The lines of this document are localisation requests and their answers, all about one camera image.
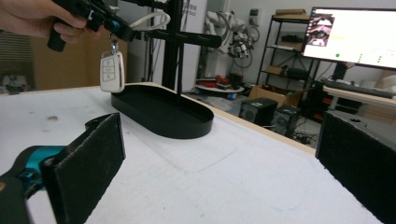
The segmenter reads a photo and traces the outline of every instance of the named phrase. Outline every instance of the hand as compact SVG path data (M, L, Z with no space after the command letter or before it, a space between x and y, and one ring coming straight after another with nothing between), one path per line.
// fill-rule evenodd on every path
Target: hand
M71 26L54 23L55 17ZM0 0L0 30L6 30L18 35L49 36L52 26L61 34L61 39L67 43L76 43L84 33L87 21L71 14L58 6L52 0ZM97 38L98 32L89 30Z

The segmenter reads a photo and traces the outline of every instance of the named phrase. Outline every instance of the black box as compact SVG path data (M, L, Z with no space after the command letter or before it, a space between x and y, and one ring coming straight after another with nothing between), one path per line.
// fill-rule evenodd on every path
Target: black box
M271 131L292 138L300 114L300 108L292 105L282 105L274 113L271 121Z
M246 100L241 104L239 118L267 127L271 125L276 107L277 101L263 97Z

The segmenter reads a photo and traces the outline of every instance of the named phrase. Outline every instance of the white key fob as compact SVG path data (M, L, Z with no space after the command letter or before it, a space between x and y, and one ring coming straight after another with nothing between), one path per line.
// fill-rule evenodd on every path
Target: white key fob
M121 92L125 87L125 75L117 40L113 40L112 48L104 52L100 60L100 88L102 91Z

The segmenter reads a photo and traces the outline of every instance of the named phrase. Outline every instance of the white table surface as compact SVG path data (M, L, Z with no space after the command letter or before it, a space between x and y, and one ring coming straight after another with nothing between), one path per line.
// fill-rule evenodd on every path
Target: white table surface
M113 112L96 87L1 96L0 174ZM238 120L216 114L210 134L176 140L121 115L126 159L87 223L379 223L312 154ZM55 223L46 191L28 205L35 223Z

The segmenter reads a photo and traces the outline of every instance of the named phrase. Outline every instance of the finger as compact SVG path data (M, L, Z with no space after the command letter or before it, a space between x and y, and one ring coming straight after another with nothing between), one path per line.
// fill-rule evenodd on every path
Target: finger
M84 29L68 26L62 23L55 23L53 26L56 32L58 32L61 35L75 35L75 36L80 36L84 34Z
M87 20L85 20L83 17L71 14L69 11L60 7L54 2L48 3L48 11L52 16L67 22L71 26L84 28L87 25Z
M76 44L79 41L79 35L61 35L61 39L66 43Z

